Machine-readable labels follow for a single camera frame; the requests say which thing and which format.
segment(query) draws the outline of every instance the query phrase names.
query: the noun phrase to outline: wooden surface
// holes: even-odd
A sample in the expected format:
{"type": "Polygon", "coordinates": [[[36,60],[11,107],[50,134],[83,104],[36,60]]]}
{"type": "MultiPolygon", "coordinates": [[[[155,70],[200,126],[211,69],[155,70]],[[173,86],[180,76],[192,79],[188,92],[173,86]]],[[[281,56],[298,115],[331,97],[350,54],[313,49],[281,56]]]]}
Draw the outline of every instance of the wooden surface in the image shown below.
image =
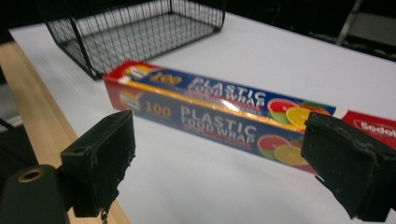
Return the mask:
{"type": "MultiPolygon", "coordinates": [[[[61,151],[74,142],[77,135],[16,43],[0,45],[0,65],[38,162],[59,167],[61,151]]],[[[101,223],[100,218],[75,218],[72,210],[69,217],[71,223],[101,223]]],[[[117,201],[111,206],[108,223],[130,223],[117,201]]]]}

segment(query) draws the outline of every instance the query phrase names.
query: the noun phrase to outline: plastic food wrap box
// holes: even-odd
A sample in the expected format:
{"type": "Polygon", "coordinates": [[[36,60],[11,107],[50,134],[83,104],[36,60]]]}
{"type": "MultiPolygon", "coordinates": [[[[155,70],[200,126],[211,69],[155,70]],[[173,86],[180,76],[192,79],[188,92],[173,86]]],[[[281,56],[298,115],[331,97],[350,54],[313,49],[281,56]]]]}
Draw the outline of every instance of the plastic food wrap box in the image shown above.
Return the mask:
{"type": "Polygon", "coordinates": [[[301,157],[311,111],[332,115],[396,148],[396,121],[129,61],[104,76],[111,104],[272,161],[314,173],[301,157]]]}

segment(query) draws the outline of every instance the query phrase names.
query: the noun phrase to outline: white tabletop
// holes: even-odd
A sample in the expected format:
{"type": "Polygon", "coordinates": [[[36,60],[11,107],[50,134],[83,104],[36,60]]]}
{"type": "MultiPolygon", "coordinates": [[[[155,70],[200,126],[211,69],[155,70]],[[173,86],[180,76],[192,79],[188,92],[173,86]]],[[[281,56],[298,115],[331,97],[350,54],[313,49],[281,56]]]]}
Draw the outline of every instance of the white tabletop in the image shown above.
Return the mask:
{"type": "MultiPolygon", "coordinates": [[[[40,24],[11,31],[78,135],[116,112],[40,24]]],[[[149,61],[396,120],[396,63],[227,14],[217,35],[149,61]]],[[[134,118],[118,198],[133,223],[361,223],[313,175],[134,118]]],[[[395,223],[390,212],[387,223],[395,223]]]]}

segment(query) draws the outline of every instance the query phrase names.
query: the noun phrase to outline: logo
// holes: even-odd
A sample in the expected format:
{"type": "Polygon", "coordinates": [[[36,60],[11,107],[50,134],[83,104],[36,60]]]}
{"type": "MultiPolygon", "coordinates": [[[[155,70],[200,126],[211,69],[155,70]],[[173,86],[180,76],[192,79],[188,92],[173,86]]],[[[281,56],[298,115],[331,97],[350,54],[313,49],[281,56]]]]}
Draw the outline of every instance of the logo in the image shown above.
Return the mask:
{"type": "Polygon", "coordinates": [[[371,123],[364,120],[355,119],[353,120],[355,125],[368,133],[385,135],[387,137],[395,137],[396,138],[396,128],[380,124],[380,123],[371,123]]]}

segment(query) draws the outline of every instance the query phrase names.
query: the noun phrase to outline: metal mesh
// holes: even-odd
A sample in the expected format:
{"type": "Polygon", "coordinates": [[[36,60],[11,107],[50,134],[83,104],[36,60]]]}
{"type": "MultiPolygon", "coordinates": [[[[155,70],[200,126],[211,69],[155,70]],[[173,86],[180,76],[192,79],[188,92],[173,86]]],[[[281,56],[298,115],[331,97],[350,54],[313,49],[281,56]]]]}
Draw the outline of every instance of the metal mesh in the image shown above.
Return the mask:
{"type": "Polygon", "coordinates": [[[37,4],[57,45],[92,78],[218,32],[225,8],[225,0],[68,0],[56,12],[53,0],[37,4]]]}

